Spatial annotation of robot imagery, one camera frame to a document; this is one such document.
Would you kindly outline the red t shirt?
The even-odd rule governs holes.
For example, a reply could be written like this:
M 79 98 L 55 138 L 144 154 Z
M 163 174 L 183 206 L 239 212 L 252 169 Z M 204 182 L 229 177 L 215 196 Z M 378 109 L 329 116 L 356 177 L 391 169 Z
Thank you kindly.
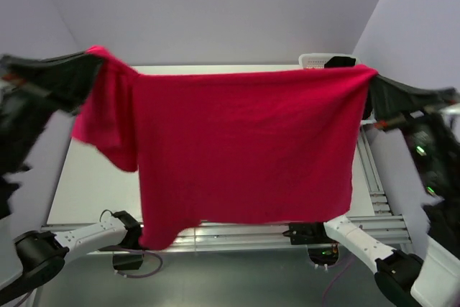
M 204 221 L 324 222 L 351 205 L 369 84 L 365 65 L 146 75 L 104 59 L 73 128 L 139 175 L 142 246 L 167 249 Z

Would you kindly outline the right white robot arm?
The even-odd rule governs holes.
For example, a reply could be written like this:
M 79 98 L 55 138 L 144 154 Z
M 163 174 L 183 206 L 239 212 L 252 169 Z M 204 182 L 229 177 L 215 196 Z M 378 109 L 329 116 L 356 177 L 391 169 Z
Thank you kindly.
M 411 231 L 424 240 L 423 257 L 378 242 L 345 216 L 311 224 L 319 242 L 344 245 L 373 273 L 395 306 L 459 305 L 459 92 L 423 89 L 383 76 L 372 79 L 369 97 L 383 132 L 400 131 L 424 192 L 406 207 Z

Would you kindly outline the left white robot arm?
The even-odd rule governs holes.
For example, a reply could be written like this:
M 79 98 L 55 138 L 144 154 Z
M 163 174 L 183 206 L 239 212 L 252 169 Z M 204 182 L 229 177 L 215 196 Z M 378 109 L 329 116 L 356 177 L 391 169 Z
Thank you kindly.
M 1 56 L 1 304 L 27 298 L 66 264 L 106 247 L 139 246 L 141 225 L 119 211 L 69 232 L 10 232 L 9 199 L 20 187 L 7 175 L 27 172 L 25 160 L 51 116 L 75 116 L 93 89 L 105 60 L 79 52 L 46 60 Z

